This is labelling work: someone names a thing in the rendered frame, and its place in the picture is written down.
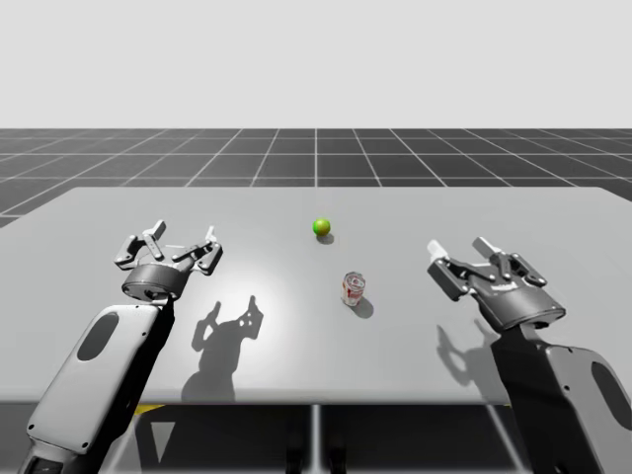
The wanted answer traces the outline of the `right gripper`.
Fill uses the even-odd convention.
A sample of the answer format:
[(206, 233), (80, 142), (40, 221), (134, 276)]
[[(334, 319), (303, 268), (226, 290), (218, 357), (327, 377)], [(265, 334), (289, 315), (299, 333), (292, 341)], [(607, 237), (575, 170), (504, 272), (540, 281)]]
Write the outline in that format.
[(547, 327), (565, 316), (565, 308), (542, 287), (544, 276), (518, 253), (507, 253), (483, 237), (473, 248), (487, 260), (493, 279), (473, 276), (476, 269), (453, 261), (446, 250), (431, 240), (428, 274), (452, 301), (473, 290), (483, 318), (496, 332), (505, 332), (522, 324)]

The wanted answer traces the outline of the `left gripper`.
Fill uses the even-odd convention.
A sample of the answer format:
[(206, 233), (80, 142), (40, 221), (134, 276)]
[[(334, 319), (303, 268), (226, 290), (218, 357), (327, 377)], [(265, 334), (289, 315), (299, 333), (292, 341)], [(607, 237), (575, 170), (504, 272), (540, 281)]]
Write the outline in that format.
[(215, 226), (210, 225), (201, 242), (189, 247), (167, 245), (162, 249), (159, 239), (167, 229), (162, 219), (143, 230), (139, 235), (129, 235), (114, 258), (115, 265), (129, 271), (121, 285), (122, 292), (133, 299), (157, 301), (169, 297), (177, 300), (182, 296), (191, 272), (210, 276), (219, 263), (223, 249), (215, 236)]

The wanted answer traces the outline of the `red and white can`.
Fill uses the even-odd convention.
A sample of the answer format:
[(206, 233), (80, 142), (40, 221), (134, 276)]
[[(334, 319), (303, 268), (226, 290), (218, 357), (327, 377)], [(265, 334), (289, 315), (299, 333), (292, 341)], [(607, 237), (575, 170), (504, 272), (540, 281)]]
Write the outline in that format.
[(349, 272), (345, 274), (342, 281), (342, 301), (348, 306), (357, 306), (363, 297), (365, 286), (365, 278), (361, 273)]

